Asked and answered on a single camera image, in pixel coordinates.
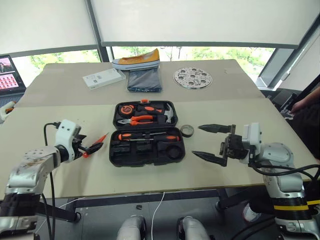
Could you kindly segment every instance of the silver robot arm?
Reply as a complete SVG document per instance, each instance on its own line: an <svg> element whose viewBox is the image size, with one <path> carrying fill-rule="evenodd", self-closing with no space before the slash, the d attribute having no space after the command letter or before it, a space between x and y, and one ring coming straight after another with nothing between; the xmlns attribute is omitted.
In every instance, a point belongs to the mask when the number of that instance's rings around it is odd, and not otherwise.
<svg viewBox="0 0 320 240"><path fill-rule="evenodd" d="M0 205L0 239L38 239L31 232L36 228L36 210L48 174L62 162L70 163L80 158L79 149L93 153L103 144L94 145L94 150L81 146L86 136L79 135L81 127L72 121L56 122L55 126L58 129L55 146L26 152L9 176Z"/></svg>
<svg viewBox="0 0 320 240"><path fill-rule="evenodd" d="M263 166L295 168L292 151L282 143L261 144L261 131L258 123L245 125L242 135L242 143L246 149L250 146L255 152L253 161ZM250 151L242 163L249 164ZM281 173L287 170L278 168L262 168L262 171L270 174ZM302 237L305 240L320 240L319 207L312 214L309 208L303 180L300 173L291 173L281 176L263 175L263 181L272 199L275 215L275 223L281 232L279 240L295 240Z"/></svg>
<svg viewBox="0 0 320 240"><path fill-rule="evenodd" d="M259 123L245 125L243 135L235 134L235 125L225 126L207 124L200 129L212 133L231 133L221 143L220 155L192 151L196 156L211 162L227 166L228 158L238 159L263 174L263 181L274 206L276 225L281 233L278 240L320 240L319 217L320 204L310 208L305 195L300 173L274 176L287 169L295 168L292 151L282 143L263 144Z"/></svg>

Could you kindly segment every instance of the robot leg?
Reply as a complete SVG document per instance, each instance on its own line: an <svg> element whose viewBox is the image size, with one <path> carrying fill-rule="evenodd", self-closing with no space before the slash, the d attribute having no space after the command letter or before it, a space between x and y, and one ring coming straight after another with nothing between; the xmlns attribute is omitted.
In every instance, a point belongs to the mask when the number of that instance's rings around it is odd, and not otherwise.
<svg viewBox="0 0 320 240"><path fill-rule="evenodd" d="M143 216L133 215L124 221L116 240L144 240L146 238L146 220Z"/></svg>
<svg viewBox="0 0 320 240"><path fill-rule="evenodd" d="M178 220L177 237L178 240L210 240L202 223L191 216Z"/></svg>

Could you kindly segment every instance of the tool case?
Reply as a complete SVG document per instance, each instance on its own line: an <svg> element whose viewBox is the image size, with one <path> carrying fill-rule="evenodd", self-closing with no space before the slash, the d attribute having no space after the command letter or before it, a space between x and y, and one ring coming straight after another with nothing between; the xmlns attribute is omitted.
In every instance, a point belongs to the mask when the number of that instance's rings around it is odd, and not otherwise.
<svg viewBox="0 0 320 240"><path fill-rule="evenodd" d="M117 131L109 144L111 163L116 167L142 167L180 162L186 152L183 136L175 127L177 122L170 101L143 99L117 104L113 117Z"/></svg>

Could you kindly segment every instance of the metal disc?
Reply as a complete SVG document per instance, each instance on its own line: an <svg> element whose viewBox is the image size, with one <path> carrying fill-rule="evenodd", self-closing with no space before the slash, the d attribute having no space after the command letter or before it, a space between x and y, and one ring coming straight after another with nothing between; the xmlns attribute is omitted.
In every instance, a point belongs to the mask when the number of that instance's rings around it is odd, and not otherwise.
<svg viewBox="0 0 320 240"><path fill-rule="evenodd" d="M196 67L184 67L173 74L173 79L187 89L203 89L208 87L213 79L211 75Z"/></svg>

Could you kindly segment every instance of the tool case lid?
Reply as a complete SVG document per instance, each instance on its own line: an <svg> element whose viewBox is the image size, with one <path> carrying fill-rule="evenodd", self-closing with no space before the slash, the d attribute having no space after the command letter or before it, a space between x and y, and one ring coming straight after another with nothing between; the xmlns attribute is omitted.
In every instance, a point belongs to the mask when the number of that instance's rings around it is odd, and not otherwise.
<svg viewBox="0 0 320 240"><path fill-rule="evenodd" d="M173 115L171 118L171 123L150 123L150 124L138 124L138 125L129 125L129 124L121 124L118 123L119 120L126 119L125 117L121 116L119 114L119 110L121 109L122 106L125 105L133 105L135 108L138 107L138 105L164 105L167 106L167 104L170 105L173 111ZM142 99L141 101L127 101L127 102L120 102L115 106L114 110L114 116L113 116L113 125L117 130L120 131L130 131L130 130L140 130L140 129L160 129L160 128L165 128L165 127L174 127L176 126L178 122L178 116L176 113L176 109L174 104L171 101L165 101L165 100L156 100L156 101L148 101L147 99Z"/></svg>

